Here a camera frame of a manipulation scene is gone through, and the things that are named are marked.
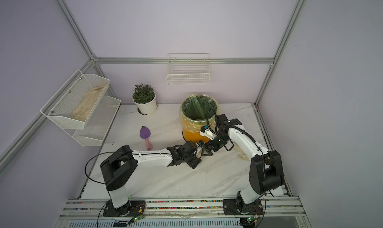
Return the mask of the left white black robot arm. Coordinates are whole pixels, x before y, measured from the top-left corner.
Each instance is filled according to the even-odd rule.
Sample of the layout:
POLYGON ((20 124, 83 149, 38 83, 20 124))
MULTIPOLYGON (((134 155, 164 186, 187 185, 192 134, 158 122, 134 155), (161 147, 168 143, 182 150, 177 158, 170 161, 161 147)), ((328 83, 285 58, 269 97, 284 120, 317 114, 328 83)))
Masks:
POLYGON ((186 142, 183 145, 146 152, 132 150, 130 146, 125 145, 113 152, 100 164, 113 208, 119 209, 128 204, 125 185, 138 167, 169 167, 186 163, 194 169, 201 163, 196 151, 195 143, 186 142))

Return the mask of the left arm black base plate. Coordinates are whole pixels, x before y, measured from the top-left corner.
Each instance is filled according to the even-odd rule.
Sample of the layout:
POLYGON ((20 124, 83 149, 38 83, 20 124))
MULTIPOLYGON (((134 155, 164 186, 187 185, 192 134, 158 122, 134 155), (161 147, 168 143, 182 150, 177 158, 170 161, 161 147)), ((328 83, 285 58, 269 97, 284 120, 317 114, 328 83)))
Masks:
POLYGON ((128 201, 120 208, 115 208, 111 200, 106 202, 103 217, 134 217, 144 212, 146 201, 128 201))

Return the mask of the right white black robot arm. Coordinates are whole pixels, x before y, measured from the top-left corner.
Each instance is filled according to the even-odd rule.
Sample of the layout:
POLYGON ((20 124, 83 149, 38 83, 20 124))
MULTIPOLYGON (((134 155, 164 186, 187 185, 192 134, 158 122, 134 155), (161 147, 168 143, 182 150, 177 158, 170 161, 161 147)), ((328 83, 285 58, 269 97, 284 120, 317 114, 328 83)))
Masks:
POLYGON ((250 161, 249 184, 239 192, 239 201, 250 204, 265 193, 285 185, 281 155, 260 145, 238 119, 228 120, 224 114, 214 117, 215 127, 209 124, 200 129, 200 134, 209 138, 202 146, 202 156, 212 156, 227 143, 237 145, 250 161))

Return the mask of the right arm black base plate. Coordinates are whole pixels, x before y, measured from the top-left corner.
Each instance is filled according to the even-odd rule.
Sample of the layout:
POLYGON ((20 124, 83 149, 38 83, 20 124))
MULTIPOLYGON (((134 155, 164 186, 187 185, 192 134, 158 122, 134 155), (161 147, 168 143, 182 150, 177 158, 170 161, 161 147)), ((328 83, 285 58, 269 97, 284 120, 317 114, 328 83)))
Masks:
POLYGON ((223 212, 225 215, 263 215, 264 210, 260 200, 245 204, 238 199, 224 199, 223 212))

